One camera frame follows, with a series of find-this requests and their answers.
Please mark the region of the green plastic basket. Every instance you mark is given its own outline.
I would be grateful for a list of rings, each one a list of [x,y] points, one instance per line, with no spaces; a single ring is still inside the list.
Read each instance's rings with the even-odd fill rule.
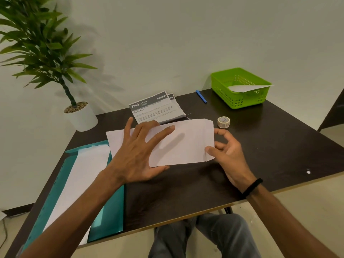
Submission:
[[[262,104],[269,88],[244,93],[231,92],[227,87],[233,85],[272,85],[270,82],[242,69],[233,68],[211,73],[213,91],[231,108],[240,109]]]

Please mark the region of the person's right forearm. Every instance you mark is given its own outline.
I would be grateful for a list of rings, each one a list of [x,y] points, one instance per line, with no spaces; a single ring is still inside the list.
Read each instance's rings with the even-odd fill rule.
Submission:
[[[285,258],[339,258],[315,238],[262,184],[246,199]]]

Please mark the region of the large white paper sheet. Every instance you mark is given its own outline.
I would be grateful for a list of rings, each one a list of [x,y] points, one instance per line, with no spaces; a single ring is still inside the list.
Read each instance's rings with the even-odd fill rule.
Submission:
[[[79,150],[44,230],[87,190],[99,172],[107,166],[109,155],[110,147],[108,144]]]

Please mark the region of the person's right hand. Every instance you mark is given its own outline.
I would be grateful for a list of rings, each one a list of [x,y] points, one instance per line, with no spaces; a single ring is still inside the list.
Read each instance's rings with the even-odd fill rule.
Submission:
[[[224,151],[225,160],[218,163],[229,181],[243,193],[257,178],[246,162],[242,146],[228,130],[215,128],[214,134],[223,136],[229,144],[228,150]]]

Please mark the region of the white paper envelope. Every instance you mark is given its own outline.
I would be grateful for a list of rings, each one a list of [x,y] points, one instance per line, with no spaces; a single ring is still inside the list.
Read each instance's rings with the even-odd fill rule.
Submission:
[[[154,125],[147,132],[145,142],[172,125],[175,130],[155,146],[149,159],[144,161],[144,167],[200,163],[214,159],[205,151],[207,146],[214,147],[214,123],[208,119]]]

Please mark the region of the dark side table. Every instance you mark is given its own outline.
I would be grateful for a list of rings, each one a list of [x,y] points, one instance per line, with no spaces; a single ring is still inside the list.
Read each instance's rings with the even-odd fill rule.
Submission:
[[[318,131],[332,126],[344,124],[344,89],[336,99],[324,121],[321,123]]]

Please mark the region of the black wristband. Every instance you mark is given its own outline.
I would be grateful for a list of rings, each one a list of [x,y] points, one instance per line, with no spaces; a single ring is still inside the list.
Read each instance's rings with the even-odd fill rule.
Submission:
[[[248,186],[248,188],[242,193],[243,197],[247,198],[247,196],[249,196],[253,192],[253,190],[261,183],[263,183],[262,178],[256,179],[256,181],[254,181],[250,186]]]

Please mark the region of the white plant pot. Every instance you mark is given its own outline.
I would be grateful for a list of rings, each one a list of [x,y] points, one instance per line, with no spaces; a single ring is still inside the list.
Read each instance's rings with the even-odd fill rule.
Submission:
[[[70,121],[77,131],[84,132],[94,128],[98,119],[88,102],[78,102],[76,108],[72,105],[63,111],[64,116]]]

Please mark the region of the person's left forearm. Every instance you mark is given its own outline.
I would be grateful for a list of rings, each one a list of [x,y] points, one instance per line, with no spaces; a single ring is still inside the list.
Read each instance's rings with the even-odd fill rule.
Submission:
[[[20,258],[71,258],[98,213],[126,182],[123,170],[101,171],[92,184],[43,233]]]

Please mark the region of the person's grey jeans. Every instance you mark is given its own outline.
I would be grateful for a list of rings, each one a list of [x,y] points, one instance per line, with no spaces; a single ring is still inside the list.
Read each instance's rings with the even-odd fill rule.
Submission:
[[[261,258],[243,217],[213,213],[156,227],[148,258],[186,258],[187,241],[194,228],[217,246],[222,258]]]

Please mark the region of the printed sheet with grey header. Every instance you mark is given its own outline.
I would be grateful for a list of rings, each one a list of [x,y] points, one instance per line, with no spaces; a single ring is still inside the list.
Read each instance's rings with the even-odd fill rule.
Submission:
[[[185,114],[185,112],[182,110],[182,108],[180,107],[180,105],[178,104],[177,100],[174,97],[174,94],[168,94],[170,100],[172,103],[176,104],[176,106],[180,109],[180,111],[183,113],[183,117],[187,118],[188,120],[191,120],[187,114]]]
[[[171,102],[166,91],[131,103],[129,108],[138,124],[153,120],[160,124],[166,124],[183,118],[183,113],[176,104]]]

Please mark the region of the person's left hand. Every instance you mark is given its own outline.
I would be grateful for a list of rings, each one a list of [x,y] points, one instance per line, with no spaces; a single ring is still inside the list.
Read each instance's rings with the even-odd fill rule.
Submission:
[[[131,138],[121,145],[110,164],[104,169],[108,179],[119,186],[148,181],[148,169],[151,168],[149,158],[153,149],[175,130],[175,126],[170,125],[146,142],[149,131],[159,125],[157,121],[136,125],[133,133],[130,133]]]

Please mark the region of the green leafy plant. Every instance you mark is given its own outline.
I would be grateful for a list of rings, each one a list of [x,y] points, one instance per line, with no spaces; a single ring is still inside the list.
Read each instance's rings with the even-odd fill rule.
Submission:
[[[0,0],[0,26],[11,28],[7,32],[0,31],[0,44],[10,43],[0,50],[0,54],[16,54],[0,61],[0,67],[21,66],[23,69],[13,76],[32,76],[27,86],[36,84],[35,89],[50,82],[60,84],[71,102],[64,113],[74,113],[83,109],[87,102],[76,102],[65,80],[86,83],[74,69],[97,68],[78,62],[91,54],[70,52],[80,37],[75,38],[67,28],[60,27],[68,17],[58,11],[57,5],[48,8],[46,4],[50,1]]]

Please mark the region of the teal plastic folder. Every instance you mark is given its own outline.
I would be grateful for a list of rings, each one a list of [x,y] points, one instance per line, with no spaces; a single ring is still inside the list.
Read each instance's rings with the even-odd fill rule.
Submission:
[[[65,182],[67,181],[68,175],[71,171],[72,165],[76,160],[76,156],[81,149],[108,144],[107,140],[96,142],[84,146],[80,146],[71,150],[66,150],[66,159],[64,160],[62,167],[59,169],[59,173],[53,183],[53,186],[45,200],[43,207],[38,215],[38,218],[28,236],[26,243],[23,245],[19,253],[29,247],[38,236],[40,236],[47,224],[47,221],[54,209],[57,199],[63,190]],[[108,163],[112,160],[110,152]],[[104,207],[93,221],[92,225],[88,229],[87,233],[83,237],[79,246],[87,243],[104,239],[109,236],[121,233],[123,231],[124,222],[124,200],[125,200],[125,186],[121,186],[114,195],[106,202]]]

